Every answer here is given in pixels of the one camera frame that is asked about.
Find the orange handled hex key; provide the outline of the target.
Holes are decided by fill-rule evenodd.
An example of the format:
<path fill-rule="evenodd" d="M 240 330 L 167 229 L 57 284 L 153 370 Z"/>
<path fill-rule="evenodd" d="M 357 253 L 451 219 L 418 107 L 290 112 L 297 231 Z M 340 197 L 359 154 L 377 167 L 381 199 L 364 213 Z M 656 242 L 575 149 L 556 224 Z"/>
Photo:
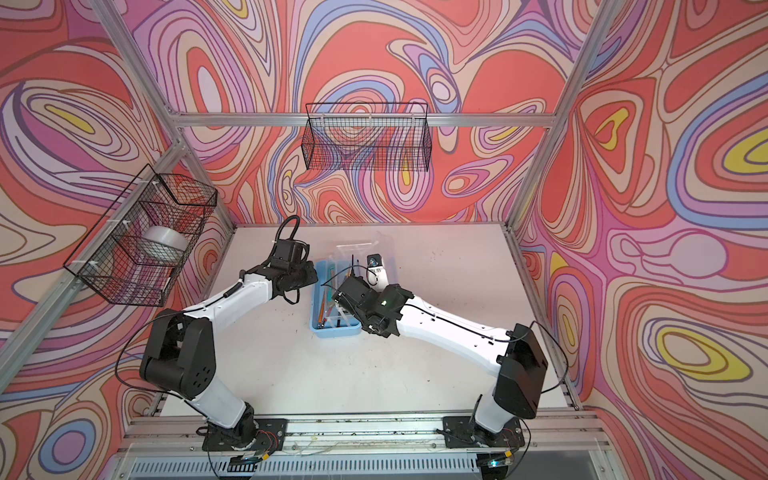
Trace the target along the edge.
<path fill-rule="evenodd" d="M 327 283 L 325 287 L 326 287 L 326 291 L 325 291 L 325 299 L 323 302 L 323 317 L 322 317 L 323 322 L 327 322 L 330 316 L 332 315 L 332 310 L 334 305 L 333 286 L 330 283 Z"/>

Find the blue plastic tool box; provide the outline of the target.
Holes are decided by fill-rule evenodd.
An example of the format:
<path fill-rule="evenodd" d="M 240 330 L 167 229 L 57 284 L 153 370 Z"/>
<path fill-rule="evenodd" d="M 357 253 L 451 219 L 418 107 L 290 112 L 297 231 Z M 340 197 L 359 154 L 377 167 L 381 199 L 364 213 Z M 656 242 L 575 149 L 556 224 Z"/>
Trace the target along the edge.
<path fill-rule="evenodd" d="M 318 281 L 313 285 L 309 326 L 321 339 L 358 335 L 361 324 L 334 300 L 336 290 L 349 276 L 351 263 L 332 259 L 315 263 Z"/>

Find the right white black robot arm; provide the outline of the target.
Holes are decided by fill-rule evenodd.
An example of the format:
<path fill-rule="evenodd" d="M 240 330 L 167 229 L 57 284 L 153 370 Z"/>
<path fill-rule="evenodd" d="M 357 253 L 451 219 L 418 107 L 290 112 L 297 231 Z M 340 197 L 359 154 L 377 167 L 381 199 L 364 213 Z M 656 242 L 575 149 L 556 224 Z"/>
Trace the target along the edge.
<path fill-rule="evenodd" d="M 490 327 L 444 311 L 398 284 L 376 290 L 351 275 L 333 300 L 369 334 L 413 338 L 479 365 L 495 378 L 474 411 L 477 427 L 499 434 L 514 418 L 537 416 L 549 362 L 532 328 Z"/>

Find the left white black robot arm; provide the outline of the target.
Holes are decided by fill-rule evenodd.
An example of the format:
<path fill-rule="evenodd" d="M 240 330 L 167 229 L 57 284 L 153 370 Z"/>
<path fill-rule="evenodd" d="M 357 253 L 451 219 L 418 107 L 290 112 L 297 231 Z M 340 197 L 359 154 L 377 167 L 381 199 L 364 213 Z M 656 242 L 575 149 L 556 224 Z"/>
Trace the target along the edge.
<path fill-rule="evenodd" d="M 173 393 L 203 414 L 235 447 L 256 435 L 253 407 L 236 396 L 217 374 L 215 336 L 276 298 L 296 303 L 289 294 L 317 282 L 310 246 L 280 239 L 268 258 L 240 272 L 238 280 L 209 300 L 184 310 L 165 310 L 152 322 L 139 368 L 140 378 Z"/>

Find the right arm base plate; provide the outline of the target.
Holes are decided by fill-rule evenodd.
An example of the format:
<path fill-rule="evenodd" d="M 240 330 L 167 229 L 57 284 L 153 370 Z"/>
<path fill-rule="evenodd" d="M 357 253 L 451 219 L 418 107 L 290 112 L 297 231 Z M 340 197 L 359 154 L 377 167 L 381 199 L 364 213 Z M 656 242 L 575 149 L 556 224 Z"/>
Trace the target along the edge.
<path fill-rule="evenodd" d="M 449 415 L 442 418 L 442 425 L 435 433 L 443 437 L 449 449 L 505 448 L 517 451 L 526 444 L 517 419 L 510 420 L 499 433 L 492 433 L 478 426 L 469 415 Z"/>

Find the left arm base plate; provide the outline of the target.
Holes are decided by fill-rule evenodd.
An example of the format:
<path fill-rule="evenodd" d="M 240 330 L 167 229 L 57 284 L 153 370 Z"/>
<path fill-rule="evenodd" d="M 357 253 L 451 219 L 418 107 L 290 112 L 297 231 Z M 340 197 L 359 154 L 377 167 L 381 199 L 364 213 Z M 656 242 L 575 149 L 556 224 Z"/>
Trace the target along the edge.
<path fill-rule="evenodd" d="M 206 452 L 275 452 L 283 448 L 288 420 L 285 418 L 256 418 L 242 425 L 224 429 L 208 422 L 196 434 L 203 438 Z"/>

